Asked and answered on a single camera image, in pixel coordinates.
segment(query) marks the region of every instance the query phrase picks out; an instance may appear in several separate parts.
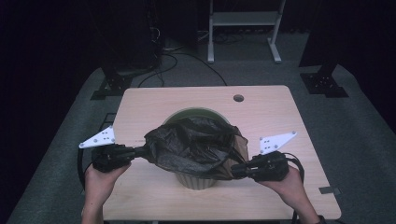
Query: light wood tabletop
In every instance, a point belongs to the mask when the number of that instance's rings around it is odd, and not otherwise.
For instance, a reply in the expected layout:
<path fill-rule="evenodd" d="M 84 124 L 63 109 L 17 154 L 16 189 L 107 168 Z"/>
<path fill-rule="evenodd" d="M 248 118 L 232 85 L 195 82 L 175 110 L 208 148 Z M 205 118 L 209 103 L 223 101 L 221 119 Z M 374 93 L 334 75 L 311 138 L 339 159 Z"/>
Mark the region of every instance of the light wood tabletop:
<path fill-rule="evenodd" d="M 236 102 L 235 95 L 244 100 Z M 305 168 L 304 186 L 317 212 L 336 219 L 341 211 L 303 120 L 286 86 L 230 86 L 129 89 L 114 122 L 117 144 L 141 147 L 145 134 L 177 111 L 214 110 L 237 126 L 248 140 L 248 154 L 260 153 L 260 137 L 297 132 L 279 151 L 298 157 Z M 290 219 L 292 209 L 276 193 L 252 179 L 218 181 L 213 187 L 183 187 L 175 174 L 137 158 L 118 179 L 104 206 L 106 220 L 265 220 Z"/>

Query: black plastic bag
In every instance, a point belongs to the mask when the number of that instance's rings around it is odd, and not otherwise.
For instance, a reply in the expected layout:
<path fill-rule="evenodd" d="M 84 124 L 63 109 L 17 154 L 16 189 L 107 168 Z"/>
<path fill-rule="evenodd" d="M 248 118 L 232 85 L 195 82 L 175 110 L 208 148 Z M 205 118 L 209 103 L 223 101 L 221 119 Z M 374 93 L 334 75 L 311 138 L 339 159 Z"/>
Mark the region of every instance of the black plastic bag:
<path fill-rule="evenodd" d="M 189 117 L 145 135 L 146 160 L 177 174 L 230 180 L 231 166 L 248 160 L 248 140 L 222 120 Z"/>

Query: dark background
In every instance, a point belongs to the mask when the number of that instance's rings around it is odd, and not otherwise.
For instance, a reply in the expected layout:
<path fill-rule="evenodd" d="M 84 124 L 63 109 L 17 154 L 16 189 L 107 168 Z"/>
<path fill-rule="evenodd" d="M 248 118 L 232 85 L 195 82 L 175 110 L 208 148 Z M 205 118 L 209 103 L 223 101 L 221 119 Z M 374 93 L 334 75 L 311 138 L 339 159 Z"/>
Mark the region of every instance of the dark background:
<path fill-rule="evenodd" d="M 170 25 L 172 17 L 181 15 L 178 10 L 190 15 L 189 24 L 196 29 L 207 29 L 208 1 L 152 2 L 0 1 L 1 102 L 6 133 L 2 134 L 0 156 L 1 223 L 23 194 L 82 84 L 104 58 L 132 68 L 154 65 L 149 23 L 158 22 L 165 34 L 177 36 L 178 30 L 185 31 L 182 24 L 177 25 L 179 29 Z M 273 7 L 257 0 L 215 2 L 224 10 Z M 165 8 L 166 4 L 175 4 L 171 13 L 161 11 L 160 5 Z M 334 50 L 338 62 L 356 77 L 393 130 L 395 4 L 390 0 L 288 1 L 281 24 L 282 32 L 311 34 L 301 66 L 322 64 L 326 53 Z M 159 17 L 146 20 L 145 12 L 152 7 L 158 9 Z"/>

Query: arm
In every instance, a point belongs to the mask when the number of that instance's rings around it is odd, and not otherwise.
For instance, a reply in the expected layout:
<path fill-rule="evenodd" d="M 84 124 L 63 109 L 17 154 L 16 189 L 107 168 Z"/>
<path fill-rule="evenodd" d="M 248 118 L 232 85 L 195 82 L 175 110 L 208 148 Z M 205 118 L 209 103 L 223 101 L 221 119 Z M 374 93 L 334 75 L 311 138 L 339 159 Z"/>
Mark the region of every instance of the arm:
<path fill-rule="evenodd" d="M 262 181 L 258 183 L 273 189 L 279 194 L 283 202 L 297 212 L 302 224 L 320 222 L 314 206 L 306 195 L 299 171 L 294 167 L 289 167 L 289 173 L 282 181 Z"/>
<path fill-rule="evenodd" d="M 82 212 L 82 224 L 103 224 L 103 204 L 113 191 L 114 184 L 129 165 L 102 173 L 90 165 L 85 172 L 85 203 Z"/>

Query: gray carpet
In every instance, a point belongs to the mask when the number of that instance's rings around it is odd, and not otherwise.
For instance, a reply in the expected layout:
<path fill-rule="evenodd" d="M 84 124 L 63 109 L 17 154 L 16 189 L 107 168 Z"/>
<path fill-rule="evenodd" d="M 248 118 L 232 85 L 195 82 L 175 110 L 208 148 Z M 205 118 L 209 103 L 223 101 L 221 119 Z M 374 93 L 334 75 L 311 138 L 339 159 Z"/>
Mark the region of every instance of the gray carpet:
<path fill-rule="evenodd" d="M 318 68 L 298 67 L 307 34 L 279 34 L 276 44 L 282 64 L 273 62 L 262 35 L 243 37 L 231 45 L 215 45 L 215 63 L 211 67 L 230 86 L 288 86 L 331 186 L 341 190 L 336 195 L 341 220 L 346 224 L 395 223 L 396 136 L 361 92 L 356 79 L 337 66 L 333 77 L 349 97 L 310 95 L 300 73 L 316 72 Z M 177 47 L 177 43 L 168 42 L 166 47 Z M 205 45 L 196 51 L 176 52 L 206 59 Z M 224 85 L 197 59 L 184 54 L 172 56 L 177 58 L 177 66 L 162 73 L 165 87 Z M 170 56 L 162 56 L 162 61 L 162 71 L 175 62 Z M 136 77 L 132 87 L 150 74 Z M 80 222 L 84 198 L 78 182 L 78 144 L 97 133 L 106 114 L 117 112 L 121 99 L 112 96 L 103 101 L 90 100 L 103 79 L 102 70 L 97 69 L 84 84 L 8 223 Z M 161 80 L 153 76 L 141 87 L 161 85 Z"/>

